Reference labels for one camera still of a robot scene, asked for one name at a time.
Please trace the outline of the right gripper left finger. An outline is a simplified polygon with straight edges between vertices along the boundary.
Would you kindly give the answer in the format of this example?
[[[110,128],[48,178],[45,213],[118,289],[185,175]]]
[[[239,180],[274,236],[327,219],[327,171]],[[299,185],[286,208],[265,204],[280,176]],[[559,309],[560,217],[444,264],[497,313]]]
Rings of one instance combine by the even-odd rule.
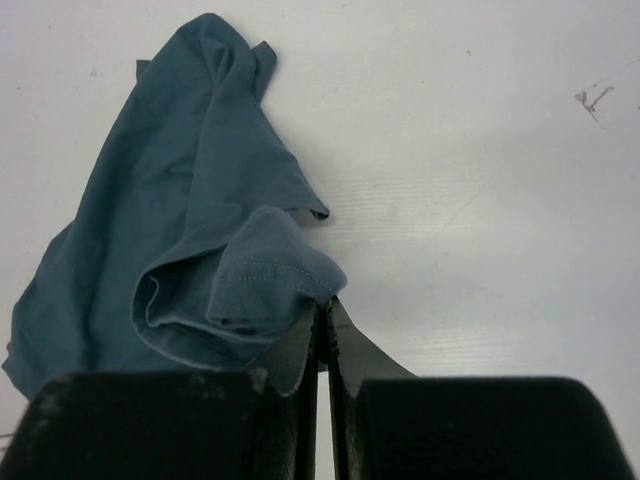
[[[310,479],[318,308],[241,369],[50,381],[1,463],[5,479]]]

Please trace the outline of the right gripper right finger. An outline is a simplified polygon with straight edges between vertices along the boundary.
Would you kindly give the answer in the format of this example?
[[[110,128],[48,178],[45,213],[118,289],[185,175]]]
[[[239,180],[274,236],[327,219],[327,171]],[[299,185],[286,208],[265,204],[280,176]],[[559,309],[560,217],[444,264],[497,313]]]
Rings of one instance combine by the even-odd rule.
[[[566,377],[419,377],[333,300],[325,313],[339,479],[631,479],[596,396]]]

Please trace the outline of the blue-grey t shirt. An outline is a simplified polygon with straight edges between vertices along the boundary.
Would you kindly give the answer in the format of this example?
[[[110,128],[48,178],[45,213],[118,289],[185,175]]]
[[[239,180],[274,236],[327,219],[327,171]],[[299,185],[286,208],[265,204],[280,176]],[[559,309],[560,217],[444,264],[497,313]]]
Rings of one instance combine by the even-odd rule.
[[[241,368],[345,287],[297,221],[329,210],[261,108],[276,63],[204,14],[138,64],[14,307],[3,370],[21,394],[79,372]]]

